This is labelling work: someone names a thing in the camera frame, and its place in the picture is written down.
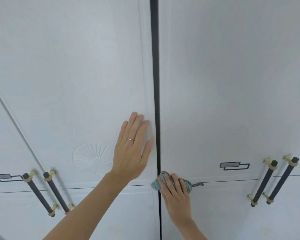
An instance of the door handle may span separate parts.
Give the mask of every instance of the door handle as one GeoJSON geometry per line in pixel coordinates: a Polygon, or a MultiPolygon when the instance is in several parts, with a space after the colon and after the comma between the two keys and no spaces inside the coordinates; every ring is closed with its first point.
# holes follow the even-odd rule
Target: door handle
{"type": "Polygon", "coordinates": [[[272,173],[274,172],[274,170],[277,169],[278,162],[276,160],[272,161],[270,158],[266,158],[263,160],[263,162],[268,165],[268,171],[266,172],[266,174],[256,192],[256,195],[254,197],[252,197],[252,195],[248,194],[248,198],[250,199],[252,207],[255,207],[258,204],[258,200],[259,200],[260,196],[262,195],[266,185],[268,184],[268,182],[272,176],[272,173]]]}
{"type": "Polygon", "coordinates": [[[263,192],[263,196],[266,197],[268,205],[270,205],[271,203],[273,203],[273,201],[274,201],[277,193],[279,192],[279,190],[281,189],[281,187],[284,185],[284,182],[287,180],[287,178],[289,177],[289,175],[292,172],[292,170],[294,169],[294,167],[298,166],[299,158],[297,158],[297,157],[293,157],[291,159],[290,156],[285,155],[283,157],[283,160],[287,161],[289,163],[289,165],[286,168],[286,170],[284,171],[284,173],[282,174],[280,180],[278,181],[277,185],[273,189],[271,195],[268,196],[265,192],[263,192]]]}
{"type": "Polygon", "coordinates": [[[57,200],[59,201],[60,205],[62,206],[62,208],[64,209],[64,213],[67,215],[70,210],[73,208],[73,204],[69,204],[67,205],[65,203],[65,201],[63,200],[61,194],[59,193],[59,190],[56,188],[56,185],[54,184],[53,180],[52,180],[52,176],[56,174],[55,170],[50,170],[50,172],[44,172],[43,176],[44,176],[44,181],[46,181],[48,183],[48,185],[50,186],[52,192],[54,193],[54,195],[56,196],[57,200]]]}
{"type": "Polygon", "coordinates": [[[41,194],[41,192],[39,191],[39,189],[37,188],[37,186],[35,185],[35,183],[32,180],[32,177],[37,175],[37,172],[35,170],[30,171],[30,173],[25,173],[24,175],[22,175],[23,177],[23,181],[26,182],[29,187],[31,188],[31,190],[33,191],[33,193],[36,195],[36,197],[40,200],[40,202],[43,204],[44,208],[46,208],[48,215],[51,217],[54,217],[55,214],[55,210],[57,209],[57,204],[53,204],[52,208],[49,206],[48,202],[46,201],[46,199],[44,198],[44,196],[41,194]]]}

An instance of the teal cleaning cloth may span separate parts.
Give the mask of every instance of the teal cleaning cloth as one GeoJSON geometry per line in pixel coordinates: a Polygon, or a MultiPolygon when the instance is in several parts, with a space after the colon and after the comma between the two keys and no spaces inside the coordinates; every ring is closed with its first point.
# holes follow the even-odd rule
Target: teal cleaning cloth
{"type": "MultiPolygon", "coordinates": [[[[158,177],[162,180],[162,182],[164,183],[164,185],[167,186],[167,182],[166,182],[166,180],[164,179],[164,174],[165,174],[165,173],[167,173],[167,172],[166,172],[166,171],[162,171],[162,172],[158,175],[158,177]]],[[[174,186],[174,180],[173,180],[173,178],[171,177],[170,174],[168,174],[168,175],[169,175],[169,179],[170,179],[171,182],[172,182],[172,185],[174,186]]],[[[194,183],[194,184],[192,184],[192,183],[190,183],[188,180],[185,180],[185,179],[184,179],[184,183],[185,183],[185,186],[187,187],[188,193],[191,192],[192,187],[203,186],[203,185],[204,185],[203,183],[194,183]]],[[[155,181],[152,182],[151,187],[152,187],[154,190],[161,190],[161,187],[160,187],[160,184],[159,184],[159,182],[158,182],[158,179],[156,179],[155,181]]]]}

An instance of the person's left hand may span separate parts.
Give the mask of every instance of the person's left hand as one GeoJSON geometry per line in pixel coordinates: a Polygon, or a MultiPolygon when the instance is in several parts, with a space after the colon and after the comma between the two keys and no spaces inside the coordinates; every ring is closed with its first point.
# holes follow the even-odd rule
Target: person's left hand
{"type": "Polygon", "coordinates": [[[147,141],[142,150],[142,141],[149,121],[133,112],[129,122],[124,121],[114,149],[113,166],[110,173],[125,183],[136,179],[145,169],[152,149],[152,140],[147,141]]]}

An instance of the white wardrobe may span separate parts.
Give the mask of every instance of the white wardrobe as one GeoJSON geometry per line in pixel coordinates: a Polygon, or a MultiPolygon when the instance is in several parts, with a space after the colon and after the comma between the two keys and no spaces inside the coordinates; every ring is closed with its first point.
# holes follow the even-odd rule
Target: white wardrobe
{"type": "Polygon", "coordinates": [[[150,0],[0,0],[0,236],[42,239],[112,167],[122,122],[151,121],[142,175],[91,239],[160,239],[150,0]],[[33,176],[55,216],[22,180],[33,176]]]}
{"type": "MultiPolygon", "coordinates": [[[[300,0],[159,0],[161,168],[209,240],[300,240],[300,0]]],[[[182,239],[162,208],[162,239],[182,239]]]]}

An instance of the white glossy surface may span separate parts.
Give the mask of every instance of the white glossy surface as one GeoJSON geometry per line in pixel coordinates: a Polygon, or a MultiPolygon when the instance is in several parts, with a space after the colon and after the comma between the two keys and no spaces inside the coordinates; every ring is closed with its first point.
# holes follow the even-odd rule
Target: white glossy surface
{"type": "MultiPolygon", "coordinates": [[[[149,0],[0,0],[0,97],[60,189],[94,187],[132,111],[156,139],[149,0]],[[105,150],[78,167],[85,143],[105,150]]],[[[153,145],[132,185],[156,177],[153,145]]]]}
{"type": "MultiPolygon", "coordinates": [[[[9,117],[7,111],[0,103],[0,174],[14,176],[3,181],[22,180],[24,173],[37,170],[41,173],[40,165],[27,148],[16,126],[9,117]]],[[[33,178],[36,186],[43,190],[46,188],[43,180],[33,178]]],[[[0,182],[0,192],[16,192],[31,190],[24,181],[0,182]]]]}
{"type": "Polygon", "coordinates": [[[159,0],[159,29],[162,170],[257,179],[300,158],[300,0],[159,0]]]}
{"type": "MultiPolygon", "coordinates": [[[[92,189],[67,190],[75,205],[92,189]]],[[[42,192],[49,204],[49,196],[42,192]]],[[[41,240],[64,217],[62,208],[48,216],[32,192],[0,193],[0,235],[5,240],[41,240]]],[[[150,186],[126,187],[112,203],[91,240],[160,239],[158,192],[150,186]]]]}
{"type": "MultiPolygon", "coordinates": [[[[261,196],[252,208],[247,195],[255,186],[252,180],[193,188],[192,217],[209,240],[300,240],[300,176],[287,179],[274,203],[266,204],[261,196]]],[[[183,239],[164,205],[162,226],[163,240],[183,239]]]]}

